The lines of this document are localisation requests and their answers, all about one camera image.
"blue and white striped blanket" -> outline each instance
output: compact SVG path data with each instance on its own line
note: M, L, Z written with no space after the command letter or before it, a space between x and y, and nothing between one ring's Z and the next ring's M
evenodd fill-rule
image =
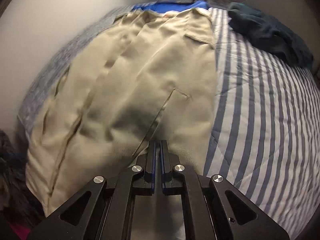
M118 8L63 47L32 84L19 111L29 136L34 119L70 60ZM212 9L218 87L204 175L221 174L294 239L320 203L320 92L306 69L290 68L251 46Z

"dark green cloth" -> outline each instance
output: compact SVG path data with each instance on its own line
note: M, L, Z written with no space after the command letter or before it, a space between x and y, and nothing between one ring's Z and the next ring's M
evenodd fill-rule
M311 69L313 55L303 39L276 18L242 3L231 3L229 25L252 46L276 55L289 66Z

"khaki pants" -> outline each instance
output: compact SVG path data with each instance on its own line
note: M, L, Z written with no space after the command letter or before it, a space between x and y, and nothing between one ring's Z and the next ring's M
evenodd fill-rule
M27 185L48 216L90 179L115 176L151 139L203 172L213 123L210 18L135 11L79 53L33 128Z

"white wall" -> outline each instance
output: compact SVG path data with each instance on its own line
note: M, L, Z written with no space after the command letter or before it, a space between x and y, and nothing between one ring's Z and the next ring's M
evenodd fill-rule
M50 58L108 11L149 0L12 0L0 18L0 129L14 141L19 106Z

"striped bedspread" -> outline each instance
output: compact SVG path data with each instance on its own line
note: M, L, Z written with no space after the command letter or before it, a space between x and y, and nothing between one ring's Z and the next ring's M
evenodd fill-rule
M320 93L213 9L218 87L204 175L221 174L294 239L320 203Z

